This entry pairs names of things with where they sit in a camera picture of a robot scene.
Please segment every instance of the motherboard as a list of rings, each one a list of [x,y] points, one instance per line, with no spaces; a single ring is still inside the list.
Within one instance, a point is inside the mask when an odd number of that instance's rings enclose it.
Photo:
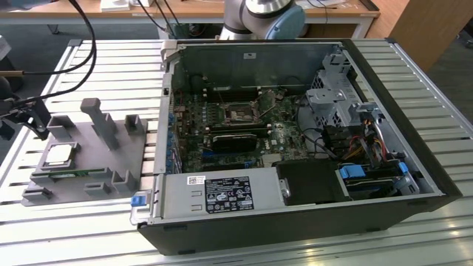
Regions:
[[[270,167],[306,158],[294,121],[299,96],[285,96],[279,88],[214,89],[173,98],[182,172]]]

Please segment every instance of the gray carpet floor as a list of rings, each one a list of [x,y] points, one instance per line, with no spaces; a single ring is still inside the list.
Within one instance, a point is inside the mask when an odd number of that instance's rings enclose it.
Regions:
[[[94,25],[97,39],[156,39],[150,24]],[[85,26],[61,25],[61,34],[52,35],[45,25],[0,25],[2,35],[12,46],[9,59],[17,69],[45,71],[56,67],[70,39],[89,39]],[[473,49],[466,49],[455,40],[427,73],[454,105],[473,121]],[[17,94],[21,97],[38,95],[48,76],[29,76]],[[12,141],[0,140],[0,162],[8,153]]]

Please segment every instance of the wooden desk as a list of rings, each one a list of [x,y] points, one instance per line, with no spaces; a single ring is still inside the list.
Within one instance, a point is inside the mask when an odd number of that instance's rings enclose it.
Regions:
[[[140,7],[130,7],[129,11],[100,12],[100,0],[77,0],[90,23],[150,23]],[[222,23],[223,2],[205,2],[202,0],[168,0],[174,14],[181,23]],[[379,16],[378,11],[369,11],[358,0],[349,0],[338,9],[327,9],[329,24],[355,24],[353,38],[363,38],[373,18]],[[162,4],[166,17],[170,12]],[[158,24],[164,24],[156,6],[146,8]],[[306,9],[306,23],[325,24],[325,10],[321,8]],[[82,20],[73,6],[66,0],[38,6],[28,11],[0,13],[2,24],[82,24]]]

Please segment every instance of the white label sticker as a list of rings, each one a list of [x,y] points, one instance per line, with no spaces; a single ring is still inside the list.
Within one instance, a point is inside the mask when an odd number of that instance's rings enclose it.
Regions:
[[[132,13],[132,17],[146,17],[148,15],[146,14],[142,14],[142,13]]]
[[[205,181],[205,176],[188,176],[186,184],[188,185],[202,185]]]
[[[255,59],[255,53],[245,53],[242,54],[243,59]]]

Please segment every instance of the black cable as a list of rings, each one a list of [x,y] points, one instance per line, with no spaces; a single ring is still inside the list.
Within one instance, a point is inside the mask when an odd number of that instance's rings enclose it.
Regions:
[[[307,3],[310,4],[310,6],[313,6],[314,8],[322,8],[325,9],[325,25],[323,25],[323,28],[322,28],[322,37],[325,36],[325,29],[326,29],[326,25],[327,25],[327,9],[337,9],[335,7],[326,7],[325,4],[319,1],[319,0],[315,0],[323,7],[318,7],[315,6],[314,4],[311,4],[310,0],[306,0]]]
[[[162,31],[165,32],[165,28],[161,27],[160,24],[156,23],[154,19],[153,19],[152,16],[149,15],[148,10],[145,9],[145,7],[144,7],[144,5],[142,5],[142,3],[141,3],[141,0],[137,0],[137,1],[138,1],[140,6],[141,6],[141,9],[142,9],[142,11],[145,12],[145,14],[146,14],[149,20],[152,21],[152,23],[156,25],[156,27],[157,27],[160,30],[162,30]]]
[[[181,32],[182,35],[184,35],[184,29],[182,29],[182,27],[181,27],[181,25],[180,25],[180,23],[178,23],[178,20],[177,20],[174,11],[172,10],[172,8],[170,8],[169,4],[168,4],[168,0],[164,0],[164,3],[165,3],[165,5],[166,5],[166,7],[168,7],[168,9],[169,9],[169,11],[170,11],[172,17],[173,17],[174,20],[176,20],[176,24],[177,24],[178,30],[180,30],[180,32]]]
[[[72,88],[66,89],[66,90],[62,90],[62,91],[58,91],[56,93],[50,93],[50,94],[45,94],[42,96],[37,96],[37,97],[32,97],[32,98],[28,98],[28,99],[24,99],[24,100],[18,100],[16,102],[16,105],[21,105],[21,104],[26,104],[26,103],[30,103],[33,101],[37,101],[37,100],[44,100],[46,98],[50,98],[50,97],[54,97],[54,96],[58,96],[58,95],[62,95],[62,94],[66,94],[66,93],[70,93],[73,92],[74,90],[78,89],[80,86],[82,86],[82,84],[86,82],[92,72],[93,72],[93,69],[96,67],[96,61],[97,61],[97,42],[96,42],[96,33],[93,32],[93,28],[92,28],[92,24],[89,22],[89,19],[86,18],[86,15],[82,11],[82,9],[80,8],[80,5],[77,3],[76,0],[69,0],[72,6],[76,8],[82,20],[84,20],[84,23],[86,25],[86,30],[89,31],[90,33],[90,38],[92,38],[92,48],[90,48],[90,51],[92,51],[92,63],[90,63],[90,68],[89,68],[89,71],[86,72],[85,76],[82,77],[81,81],[77,83],[76,86],[73,86]]]
[[[314,147],[313,147],[313,157],[315,157],[317,156],[317,145],[314,145]]]
[[[299,111],[299,109],[301,109],[301,101],[302,101],[302,99],[303,99],[305,97],[306,97],[306,96],[305,96],[305,94],[303,94],[303,96],[302,96],[301,99],[299,99],[299,102],[298,102],[298,105],[297,105],[297,110],[295,110],[295,117],[294,117],[294,118],[295,118],[295,126],[297,126],[297,129],[298,129],[298,131],[302,133],[305,139],[306,139],[307,141],[310,141],[317,147],[319,147],[319,148],[323,150],[323,152],[327,154],[327,156],[330,156],[330,158],[331,158],[333,160],[339,161],[341,159],[334,155],[334,153],[333,153],[323,145],[321,145],[321,144],[317,143],[313,139],[309,138],[309,136],[305,134],[305,130],[303,130],[303,131],[301,130],[301,126],[299,126],[299,124],[298,124],[298,111]]]
[[[93,56],[93,47],[90,47],[90,52],[89,52],[88,56],[85,57],[84,61],[78,65],[73,66],[72,68],[62,69],[62,70],[58,70],[58,71],[32,71],[32,72],[24,71],[22,75],[25,75],[25,76],[58,75],[58,74],[64,74],[64,73],[72,72],[76,69],[78,69],[80,67],[82,67],[86,64],[86,62],[89,62],[92,56]]]
[[[154,0],[154,4],[156,4],[157,8],[160,9],[161,16],[162,16],[162,18],[164,18],[165,24],[166,24],[166,25],[168,25],[168,27],[169,27],[169,31],[170,31],[172,36],[174,37],[174,39],[178,39],[178,38],[177,38],[177,36],[176,36],[176,34],[174,34],[174,30],[173,30],[173,29],[172,29],[172,27],[170,27],[170,24],[169,24],[168,18],[166,18],[166,17],[165,17],[165,15],[164,15],[162,8],[161,8],[161,6],[160,6],[160,4],[157,3],[157,1],[156,1],[156,0]]]

